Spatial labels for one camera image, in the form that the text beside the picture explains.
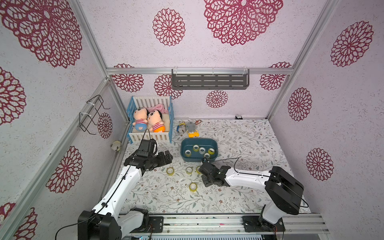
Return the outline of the clear transparent tape roll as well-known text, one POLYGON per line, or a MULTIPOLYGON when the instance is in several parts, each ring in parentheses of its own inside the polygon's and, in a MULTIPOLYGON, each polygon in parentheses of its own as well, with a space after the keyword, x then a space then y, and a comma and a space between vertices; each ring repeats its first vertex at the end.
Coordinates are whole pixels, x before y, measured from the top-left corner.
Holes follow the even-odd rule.
POLYGON ((199 153, 202 154, 202 155, 205 154, 206 153, 206 149, 204 147, 200 147, 199 153))

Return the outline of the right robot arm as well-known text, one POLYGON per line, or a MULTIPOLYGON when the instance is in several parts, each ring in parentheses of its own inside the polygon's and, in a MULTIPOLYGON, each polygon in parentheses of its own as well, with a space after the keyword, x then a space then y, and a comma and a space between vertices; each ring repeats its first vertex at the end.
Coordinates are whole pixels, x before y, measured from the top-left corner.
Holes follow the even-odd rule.
POLYGON ((276 226, 285 215, 296 216, 302 208, 304 185, 281 167, 269 171, 237 170, 235 167, 205 162, 199 167, 206 187, 246 187, 265 190, 270 202, 262 208, 259 226, 276 226))

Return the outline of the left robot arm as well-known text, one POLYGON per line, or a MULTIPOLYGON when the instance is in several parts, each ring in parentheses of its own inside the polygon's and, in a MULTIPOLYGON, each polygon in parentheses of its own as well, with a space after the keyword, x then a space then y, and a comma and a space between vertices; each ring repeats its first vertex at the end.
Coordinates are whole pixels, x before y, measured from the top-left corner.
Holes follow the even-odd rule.
POLYGON ((145 172, 171 164, 169 151, 159 152, 156 140, 142 140, 138 149, 124 162, 122 172, 104 197, 91 211, 83 211, 78 218, 79 240, 121 240, 131 232, 153 229, 149 212, 132 208, 123 216, 121 209, 129 193, 145 172))

